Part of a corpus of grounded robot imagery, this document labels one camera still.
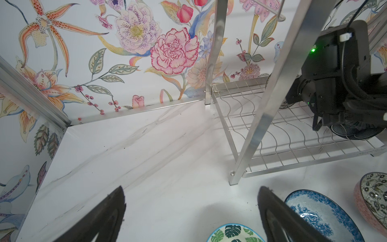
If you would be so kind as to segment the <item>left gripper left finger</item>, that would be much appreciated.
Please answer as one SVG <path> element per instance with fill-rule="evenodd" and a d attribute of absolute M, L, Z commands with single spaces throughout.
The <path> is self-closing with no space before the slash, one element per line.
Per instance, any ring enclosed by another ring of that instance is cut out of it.
<path fill-rule="evenodd" d="M 115 242 L 125 211 L 125 194 L 119 186 L 56 241 Z"/>

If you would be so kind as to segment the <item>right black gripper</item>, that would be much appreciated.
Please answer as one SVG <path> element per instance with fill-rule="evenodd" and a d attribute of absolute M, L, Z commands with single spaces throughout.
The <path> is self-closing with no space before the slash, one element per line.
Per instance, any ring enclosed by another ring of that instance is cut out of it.
<path fill-rule="evenodd" d="M 370 77 L 368 26 L 363 20 L 321 32 L 285 100 L 304 101 L 323 126 L 345 123 L 344 102 L 349 94 L 344 78 Z"/>

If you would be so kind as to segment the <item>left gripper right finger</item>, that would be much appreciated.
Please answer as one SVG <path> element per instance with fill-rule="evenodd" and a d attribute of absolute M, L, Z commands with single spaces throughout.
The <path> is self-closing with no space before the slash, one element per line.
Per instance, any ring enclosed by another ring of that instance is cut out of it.
<path fill-rule="evenodd" d="M 258 193 L 258 208 L 268 242 L 327 242 L 328 239 L 309 225 L 269 188 Z"/>

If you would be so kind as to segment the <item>blue floral bowl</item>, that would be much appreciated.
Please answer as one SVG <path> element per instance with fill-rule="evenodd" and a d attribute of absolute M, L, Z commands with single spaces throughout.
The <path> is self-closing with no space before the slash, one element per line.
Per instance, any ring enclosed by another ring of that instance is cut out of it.
<path fill-rule="evenodd" d="M 363 242 L 352 218 L 327 196 L 312 190 L 297 190 L 285 204 L 332 242 Z"/>

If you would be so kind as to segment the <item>green leaf bowl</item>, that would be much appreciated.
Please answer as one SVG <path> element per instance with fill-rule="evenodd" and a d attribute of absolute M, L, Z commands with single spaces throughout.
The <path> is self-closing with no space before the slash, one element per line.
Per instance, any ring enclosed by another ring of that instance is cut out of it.
<path fill-rule="evenodd" d="M 237 223 L 225 224 L 215 229 L 207 242 L 264 242 L 251 228 Z"/>

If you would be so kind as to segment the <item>dark blue patterned bowl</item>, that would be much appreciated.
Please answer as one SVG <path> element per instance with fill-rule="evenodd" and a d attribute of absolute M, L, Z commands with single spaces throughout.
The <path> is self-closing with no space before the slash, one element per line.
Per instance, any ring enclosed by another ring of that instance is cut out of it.
<path fill-rule="evenodd" d="M 358 129 L 355 125 L 332 125 L 330 130 L 333 134 L 348 140 L 368 140 L 380 134 L 385 128 Z"/>

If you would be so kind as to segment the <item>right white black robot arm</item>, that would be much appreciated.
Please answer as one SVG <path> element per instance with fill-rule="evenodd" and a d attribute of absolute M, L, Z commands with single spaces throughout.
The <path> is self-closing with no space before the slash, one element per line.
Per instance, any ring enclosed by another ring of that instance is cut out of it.
<path fill-rule="evenodd" d="M 285 100 L 305 102 L 319 126 L 386 128 L 387 75 L 371 73 L 368 26 L 357 20 L 376 1 L 364 1 L 337 27 L 319 35 Z"/>

